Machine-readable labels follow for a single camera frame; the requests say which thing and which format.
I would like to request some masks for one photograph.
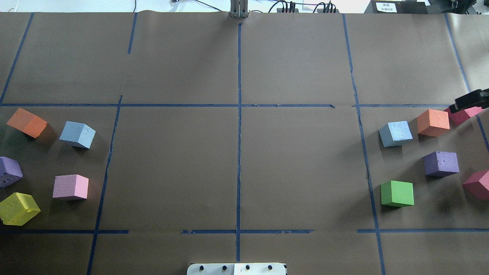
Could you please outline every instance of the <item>light blue cube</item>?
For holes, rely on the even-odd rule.
[[[384,147],[401,146],[413,140],[407,121],[389,122],[378,132]]]
[[[89,149],[94,136],[95,130],[88,125],[67,121],[60,140],[66,141],[71,146]]]

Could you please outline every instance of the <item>cube top face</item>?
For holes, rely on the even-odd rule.
[[[380,186],[382,205],[386,206],[413,206],[413,184],[399,181],[389,181]]]
[[[39,212],[31,195],[15,192],[0,202],[0,218],[5,225],[22,226]]]
[[[14,115],[8,120],[7,125],[12,126],[33,138],[37,138],[46,128],[47,122],[22,108],[18,108]]]
[[[479,200],[489,200],[489,170],[473,173],[462,186]]]
[[[21,167],[16,160],[0,157],[0,188],[7,187],[22,177]]]
[[[384,147],[401,146],[413,139],[407,121],[389,122],[379,133]]]
[[[448,113],[448,117],[453,121],[453,123],[460,125],[462,122],[482,112],[482,110],[482,107],[472,107],[452,114],[450,108],[447,108],[445,112]]]
[[[80,175],[56,176],[53,198],[61,200],[82,200],[87,198],[89,180]]]
[[[427,176],[446,177],[459,173],[457,153],[436,151],[423,157]]]
[[[95,136],[95,130],[88,125],[73,121],[67,121],[60,140],[66,141],[71,146],[89,149]]]
[[[418,134],[438,137],[450,130],[448,113],[429,109],[422,113],[418,119]]]

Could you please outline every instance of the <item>purple cube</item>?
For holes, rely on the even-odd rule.
[[[0,157],[0,188],[5,188],[22,177],[21,167],[16,160]]]
[[[459,172],[457,153],[433,152],[423,157],[427,176],[443,178]]]

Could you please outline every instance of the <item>orange cube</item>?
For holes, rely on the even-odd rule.
[[[429,109],[418,117],[418,134],[438,137],[450,130],[448,113]]]
[[[7,125],[12,126],[33,138],[37,138],[44,128],[46,128],[47,122],[35,114],[31,114],[22,108],[18,108],[15,114],[8,120]]]

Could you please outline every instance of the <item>green cube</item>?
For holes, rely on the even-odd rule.
[[[405,207],[414,205],[413,184],[390,181],[380,185],[383,206]]]

